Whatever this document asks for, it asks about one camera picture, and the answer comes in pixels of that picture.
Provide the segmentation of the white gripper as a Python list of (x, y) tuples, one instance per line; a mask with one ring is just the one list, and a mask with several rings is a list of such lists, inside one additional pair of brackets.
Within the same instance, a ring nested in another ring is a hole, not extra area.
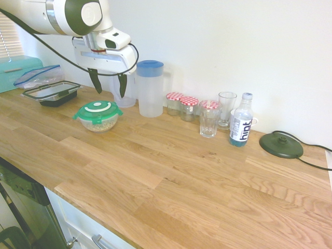
[(127, 88), (127, 75), (136, 70), (134, 50), (125, 46), (120, 50), (106, 49), (105, 52), (93, 52), (85, 45), (83, 39), (72, 40), (76, 62), (81, 67), (88, 68), (90, 79), (98, 94), (102, 92), (102, 86), (98, 77), (98, 70), (118, 74), (120, 97), (125, 96)]

